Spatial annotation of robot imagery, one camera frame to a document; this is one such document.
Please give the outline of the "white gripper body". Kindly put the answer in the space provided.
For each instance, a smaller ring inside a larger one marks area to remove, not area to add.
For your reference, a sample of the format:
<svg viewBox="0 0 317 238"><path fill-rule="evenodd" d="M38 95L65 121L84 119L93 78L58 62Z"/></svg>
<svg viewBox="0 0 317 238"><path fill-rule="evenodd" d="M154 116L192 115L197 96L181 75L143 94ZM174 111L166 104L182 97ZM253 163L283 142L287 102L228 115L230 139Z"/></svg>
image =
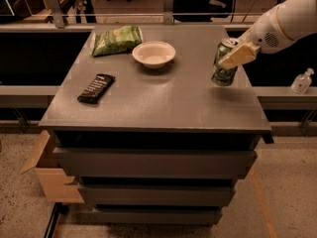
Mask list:
<svg viewBox="0 0 317 238"><path fill-rule="evenodd" d="M252 26L246 30L239 40L252 47L257 53L275 54L290 46L295 41L288 37L281 27L278 6L262 14Z"/></svg>

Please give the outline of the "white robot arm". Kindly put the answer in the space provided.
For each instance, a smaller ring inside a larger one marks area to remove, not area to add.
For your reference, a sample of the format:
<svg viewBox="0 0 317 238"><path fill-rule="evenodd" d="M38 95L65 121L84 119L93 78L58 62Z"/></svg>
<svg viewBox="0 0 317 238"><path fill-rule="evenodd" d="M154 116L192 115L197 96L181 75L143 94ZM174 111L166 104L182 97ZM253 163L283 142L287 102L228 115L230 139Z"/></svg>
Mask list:
<svg viewBox="0 0 317 238"><path fill-rule="evenodd" d="M278 53L316 32L317 0L286 0L263 13L218 64L231 69L255 60L258 53Z"/></svg>

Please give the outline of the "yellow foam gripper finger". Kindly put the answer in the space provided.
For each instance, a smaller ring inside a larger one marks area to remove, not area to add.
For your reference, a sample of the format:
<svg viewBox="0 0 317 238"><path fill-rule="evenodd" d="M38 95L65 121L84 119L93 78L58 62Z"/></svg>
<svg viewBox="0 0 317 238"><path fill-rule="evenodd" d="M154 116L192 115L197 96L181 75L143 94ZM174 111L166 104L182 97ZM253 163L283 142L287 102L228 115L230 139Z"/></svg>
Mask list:
<svg viewBox="0 0 317 238"><path fill-rule="evenodd" d="M261 47L254 44L253 42L246 42L238 44L230 52L224 55L218 64L223 69L232 69L236 66L249 63L256 59L258 52Z"/></svg>

